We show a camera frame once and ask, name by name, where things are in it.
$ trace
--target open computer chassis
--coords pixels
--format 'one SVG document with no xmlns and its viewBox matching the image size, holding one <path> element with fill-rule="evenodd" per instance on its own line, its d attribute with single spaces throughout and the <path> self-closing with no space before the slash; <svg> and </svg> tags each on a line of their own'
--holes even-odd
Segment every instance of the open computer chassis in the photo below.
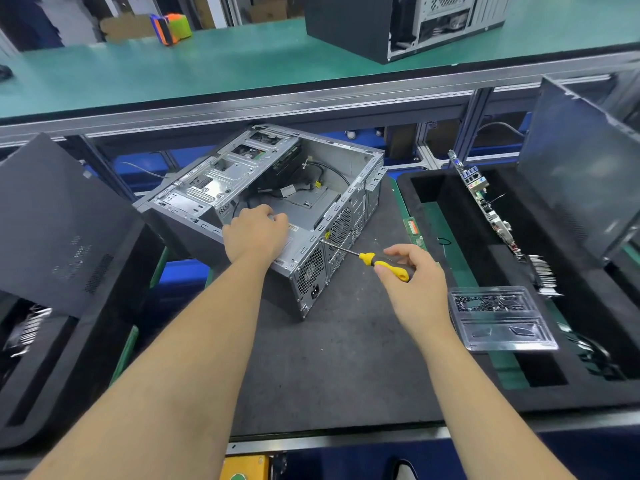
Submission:
<svg viewBox="0 0 640 480">
<path fill-rule="evenodd" d="M 228 266 L 221 228 L 244 207 L 289 217 L 263 298 L 304 318 L 378 206 L 383 152 L 274 125 L 254 125 L 136 203 L 167 246 L 215 271 Z"/>
</svg>

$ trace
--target screwdriver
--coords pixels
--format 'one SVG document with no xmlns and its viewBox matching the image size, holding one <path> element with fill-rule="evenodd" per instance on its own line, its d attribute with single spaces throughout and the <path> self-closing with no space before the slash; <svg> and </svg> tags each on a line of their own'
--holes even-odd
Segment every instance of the screwdriver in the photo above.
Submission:
<svg viewBox="0 0 640 480">
<path fill-rule="evenodd" d="M 413 273 L 415 272 L 415 269 L 412 268 L 411 266 L 391 262 L 387 258 L 381 258 L 379 256 L 376 256 L 375 253 L 355 253 L 348 249 L 341 248 L 340 246 L 336 246 L 335 244 L 331 244 L 330 242 L 325 241 L 324 239 L 321 239 L 320 241 L 326 244 L 327 246 L 340 249 L 349 254 L 353 254 L 359 257 L 363 261 L 363 263 L 367 266 L 375 266 L 377 264 L 379 264 L 380 266 L 384 266 L 390 269 L 391 272 L 394 273 L 400 281 L 404 281 L 405 283 L 411 280 L 411 278 L 413 277 Z"/>
</svg>

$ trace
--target green table surface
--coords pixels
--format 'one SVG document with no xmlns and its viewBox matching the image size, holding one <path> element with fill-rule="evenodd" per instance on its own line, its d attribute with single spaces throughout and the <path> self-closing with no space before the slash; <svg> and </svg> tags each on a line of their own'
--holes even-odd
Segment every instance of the green table surface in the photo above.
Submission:
<svg viewBox="0 0 640 480">
<path fill-rule="evenodd" d="M 3 61 L 16 77 L 0 83 L 0 120 L 615 47 L 640 42 L 639 13 L 640 0 L 514 0 L 503 27 L 386 65 L 309 37 L 303 20 L 200 31 L 170 48 L 146 38 L 39 50 Z"/>
</svg>

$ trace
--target forearm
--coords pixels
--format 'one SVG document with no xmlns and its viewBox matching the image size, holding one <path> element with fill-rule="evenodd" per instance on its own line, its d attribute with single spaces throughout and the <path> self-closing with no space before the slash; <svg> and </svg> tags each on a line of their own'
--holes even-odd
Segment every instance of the forearm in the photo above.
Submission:
<svg viewBox="0 0 640 480">
<path fill-rule="evenodd" d="M 30 479 L 217 477 L 267 266 L 249 257 L 231 265 L 140 355 Z"/>
<path fill-rule="evenodd" d="M 452 327 L 421 339 L 419 346 L 470 479 L 572 478 L 485 375 Z"/>
</svg>

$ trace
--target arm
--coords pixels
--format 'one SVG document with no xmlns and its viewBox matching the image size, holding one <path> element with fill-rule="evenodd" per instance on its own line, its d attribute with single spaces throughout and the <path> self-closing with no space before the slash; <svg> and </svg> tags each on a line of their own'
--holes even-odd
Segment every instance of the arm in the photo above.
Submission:
<svg viewBox="0 0 640 480">
<path fill-rule="evenodd" d="M 232 265 L 180 313 L 29 480 L 218 478 L 284 214 L 243 209 L 225 226 Z"/>
<path fill-rule="evenodd" d="M 385 250 L 416 266 L 409 283 L 376 266 L 398 319 L 418 344 L 470 479 L 573 478 L 464 348 L 449 318 L 442 268 L 412 244 Z"/>
</svg>

